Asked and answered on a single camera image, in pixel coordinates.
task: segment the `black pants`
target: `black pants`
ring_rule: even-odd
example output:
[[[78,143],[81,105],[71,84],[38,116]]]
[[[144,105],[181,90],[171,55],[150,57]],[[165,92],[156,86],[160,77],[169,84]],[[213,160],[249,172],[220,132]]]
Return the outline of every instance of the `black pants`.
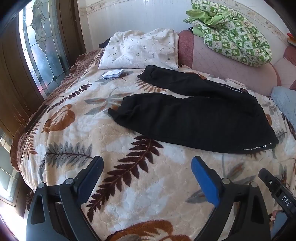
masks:
[[[192,96],[161,93],[124,97],[108,113],[119,125],[148,138],[221,153],[254,153],[279,142],[255,97],[197,74],[147,66],[143,81]]]

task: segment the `white pillowcase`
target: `white pillowcase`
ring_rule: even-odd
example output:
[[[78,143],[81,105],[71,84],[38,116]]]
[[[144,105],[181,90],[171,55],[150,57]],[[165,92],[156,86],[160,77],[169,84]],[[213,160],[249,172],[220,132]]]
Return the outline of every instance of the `white pillowcase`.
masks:
[[[156,65],[178,69],[179,35],[172,29],[158,28],[150,33],[132,30],[114,34],[105,48],[99,69],[144,69]]]

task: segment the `floral blanket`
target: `floral blanket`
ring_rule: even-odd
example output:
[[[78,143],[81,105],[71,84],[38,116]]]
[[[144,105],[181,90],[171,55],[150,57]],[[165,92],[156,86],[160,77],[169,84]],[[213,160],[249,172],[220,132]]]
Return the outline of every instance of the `floral blanket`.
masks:
[[[127,234],[137,240],[193,240],[213,209],[191,171],[195,156],[235,183],[256,181],[269,213],[278,206],[258,178],[261,168],[295,192],[296,135],[270,97],[236,81],[181,68],[254,95],[280,141],[275,149],[253,155],[202,151],[148,139],[116,124],[107,110],[117,108],[125,96],[148,92],[185,96],[142,82],[137,75],[143,69],[125,69],[120,78],[103,79],[106,70],[99,70],[98,64],[94,58],[86,73],[51,103],[27,139],[20,171],[35,190],[40,182],[56,185],[74,178],[101,156],[104,171],[81,208],[102,240],[115,241]],[[235,205],[221,238],[226,238],[236,212]]]

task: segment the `screw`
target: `screw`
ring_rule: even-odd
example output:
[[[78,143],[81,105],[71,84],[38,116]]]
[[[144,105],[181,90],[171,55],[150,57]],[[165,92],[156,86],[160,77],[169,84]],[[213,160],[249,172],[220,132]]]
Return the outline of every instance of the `screw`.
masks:
[[[230,183],[230,180],[229,180],[228,178],[223,178],[223,179],[222,179],[222,182],[223,182],[224,184],[229,184],[229,183]]]
[[[252,187],[256,188],[258,187],[258,184],[256,182],[251,182]]]
[[[66,183],[67,185],[72,184],[72,183],[73,183],[73,178],[68,178],[68,179],[65,181],[65,183]]]
[[[44,186],[45,186],[44,183],[39,183],[39,184],[38,184],[38,187],[39,187],[39,188],[43,188]]]

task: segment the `window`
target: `window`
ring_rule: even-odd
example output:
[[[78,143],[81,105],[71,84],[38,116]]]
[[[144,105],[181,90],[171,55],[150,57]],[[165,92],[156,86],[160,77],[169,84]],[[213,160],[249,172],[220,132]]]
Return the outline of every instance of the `window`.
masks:
[[[33,0],[19,13],[22,49],[31,75],[46,97],[69,73],[55,0]]]
[[[12,140],[0,129],[0,197],[12,203],[20,173],[10,162]]]

